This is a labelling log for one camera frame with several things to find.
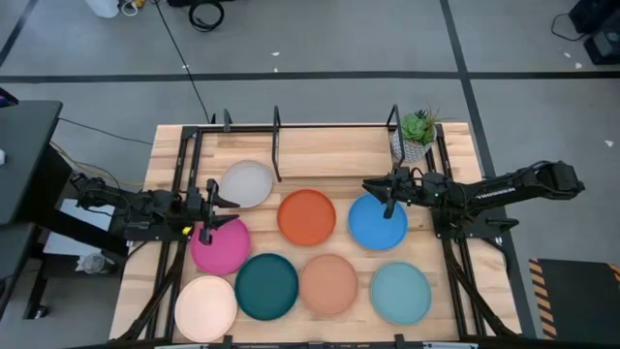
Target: wooden tabletop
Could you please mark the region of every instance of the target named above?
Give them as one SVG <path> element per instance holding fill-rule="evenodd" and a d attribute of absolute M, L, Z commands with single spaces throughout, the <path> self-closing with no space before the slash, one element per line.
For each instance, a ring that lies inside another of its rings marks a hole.
<path fill-rule="evenodd" d="M 171 189 L 174 164 L 182 126 L 159 126 L 144 183 L 145 189 Z M 470 183 L 481 180 L 481 172 L 469 127 L 466 123 L 445 123 L 444 131 L 454 179 Z M 187 186 L 192 142 L 188 144 L 186 168 L 181 188 Z M 435 238 L 430 211 L 427 208 L 406 207 L 409 232 L 405 239 L 389 251 L 370 251 L 359 246 L 347 228 L 349 207 L 365 191 L 361 179 L 384 175 L 389 171 L 390 154 L 388 131 L 377 128 L 347 129 L 282 129 L 280 131 L 279 164 L 282 182 L 274 179 L 271 194 L 254 208 L 229 209 L 238 213 L 252 234 L 252 255 L 272 252 L 287 258 L 297 271 L 315 256 L 335 253 L 352 263 L 359 279 L 359 292 L 354 305 L 336 317 L 323 317 L 297 301 L 280 319 L 262 322 L 237 312 L 237 319 L 228 334 L 234 342 L 297 342 L 297 341 L 390 341 L 396 333 L 406 340 L 458 339 L 448 284 L 448 272 L 441 242 Z M 436 164 L 439 151 L 434 147 Z M 207 134 L 203 137 L 197 185 L 204 194 L 208 178 L 219 180 L 231 164 L 252 159 L 270 168 L 271 134 Z M 415 164 L 423 171 L 426 163 Z M 332 236 L 315 247 L 290 244 L 278 231 L 277 208 L 295 190 L 311 188 L 325 193 L 336 209 L 336 227 Z M 469 240 L 476 281 L 482 296 L 504 323 L 520 332 L 512 290 L 506 275 L 501 253 L 484 242 Z M 148 301 L 155 279 L 155 269 L 161 243 L 150 242 L 128 261 L 114 313 L 110 338 L 123 334 Z M 419 268 L 433 288 L 433 304 L 428 315 L 414 326 L 395 326 L 381 319 L 370 303 L 369 283 L 373 273 L 383 264 L 404 261 Z M 196 277 L 199 271 L 189 249 L 185 256 L 181 287 Z M 234 285 L 236 274 L 224 278 Z M 467 325 L 474 333 L 474 322 L 466 294 L 461 292 Z M 168 309 L 164 299 L 162 308 Z M 157 334 L 162 335 L 167 311 L 160 309 Z M 175 342 L 188 340 L 178 331 Z"/>

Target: plant pot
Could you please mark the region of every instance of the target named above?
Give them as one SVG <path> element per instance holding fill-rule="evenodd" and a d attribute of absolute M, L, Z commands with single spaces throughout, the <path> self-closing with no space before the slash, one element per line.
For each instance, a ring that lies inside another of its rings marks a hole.
<path fill-rule="evenodd" d="M 420 143 L 411 142 L 411 141 L 403 141 L 405 145 L 405 161 L 406 162 L 417 162 L 424 158 L 424 155 L 433 146 L 433 143 L 437 139 L 437 129 L 433 128 L 433 142 L 422 145 Z M 396 159 L 400 160 L 400 140 L 398 138 L 398 131 L 394 132 L 394 135 L 391 137 L 391 153 L 396 157 Z"/>

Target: light blue plate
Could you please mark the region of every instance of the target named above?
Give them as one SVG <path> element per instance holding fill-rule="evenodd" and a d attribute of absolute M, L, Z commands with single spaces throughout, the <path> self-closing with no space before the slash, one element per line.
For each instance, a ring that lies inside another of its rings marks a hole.
<path fill-rule="evenodd" d="M 371 250 L 396 247 L 407 234 L 407 215 L 396 203 L 390 219 L 384 218 L 386 206 L 366 194 L 357 199 L 349 210 L 349 232 L 360 245 Z"/>
<path fill-rule="evenodd" d="M 372 278 L 370 298 L 375 311 L 394 325 L 414 325 L 426 316 L 433 293 L 426 276 L 403 262 L 386 264 Z"/>

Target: succulent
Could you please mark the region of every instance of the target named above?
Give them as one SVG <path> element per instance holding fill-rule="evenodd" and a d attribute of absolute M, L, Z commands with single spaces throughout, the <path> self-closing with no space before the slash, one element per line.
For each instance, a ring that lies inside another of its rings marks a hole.
<path fill-rule="evenodd" d="M 430 108 L 408 113 L 401 126 L 403 140 L 422 145 L 433 142 L 436 122 L 437 114 Z"/>

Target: potted plant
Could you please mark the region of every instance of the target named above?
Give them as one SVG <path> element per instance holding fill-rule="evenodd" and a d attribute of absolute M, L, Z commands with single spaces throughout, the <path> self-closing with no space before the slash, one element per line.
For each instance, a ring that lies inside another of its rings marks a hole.
<path fill-rule="evenodd" d="M 437 137 L 436 123 L 437 113 L 431 108 L 405 115 L 400 125 L 405 145 L 405 161 L 417 162 L 424 158 L 424 154 L 431 148 Z M 391 151 L 396 158 L 400 159 L 398 131 L 394 132 L 391 138 Z"/>

